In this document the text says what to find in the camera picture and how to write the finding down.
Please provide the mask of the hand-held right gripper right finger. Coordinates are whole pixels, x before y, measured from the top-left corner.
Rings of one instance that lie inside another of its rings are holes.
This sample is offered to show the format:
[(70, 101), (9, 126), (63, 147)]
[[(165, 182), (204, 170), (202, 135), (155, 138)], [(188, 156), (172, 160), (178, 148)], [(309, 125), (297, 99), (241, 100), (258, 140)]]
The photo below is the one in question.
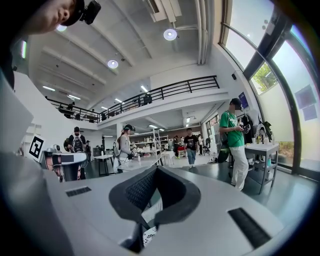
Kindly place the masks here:
[(201, 192), (191, 181), (163, 166), (155, 169), (154, 181), (162, 200), (162, 210), (155, 214), (156, 226), (182, 222), (198, 207)]

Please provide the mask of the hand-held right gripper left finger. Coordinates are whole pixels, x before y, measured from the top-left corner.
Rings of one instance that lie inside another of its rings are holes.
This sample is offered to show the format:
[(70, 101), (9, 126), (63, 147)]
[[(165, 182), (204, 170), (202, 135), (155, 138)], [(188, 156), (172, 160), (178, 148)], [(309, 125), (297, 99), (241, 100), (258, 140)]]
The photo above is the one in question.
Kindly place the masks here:
[(153, 165), (141, 172), (134, 170), (114, 176), (108, 199), (120, 218), (133, 222), (142, 221), (142, 213), (157, 190), (158, 170), (159, 166)]

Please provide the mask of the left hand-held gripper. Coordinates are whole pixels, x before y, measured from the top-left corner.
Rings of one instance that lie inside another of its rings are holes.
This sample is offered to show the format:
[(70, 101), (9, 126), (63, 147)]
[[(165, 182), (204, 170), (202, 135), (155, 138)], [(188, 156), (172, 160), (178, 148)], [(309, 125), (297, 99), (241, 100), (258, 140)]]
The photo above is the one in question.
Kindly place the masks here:
[(42, 169), (54, 172), (60, 182), (86, 179), (85, 167), (88, 155), (85, 152), (61, 152), (59, 145), (45, 148), (45, 139), (38, 134), (28, 137), (28, 157)]

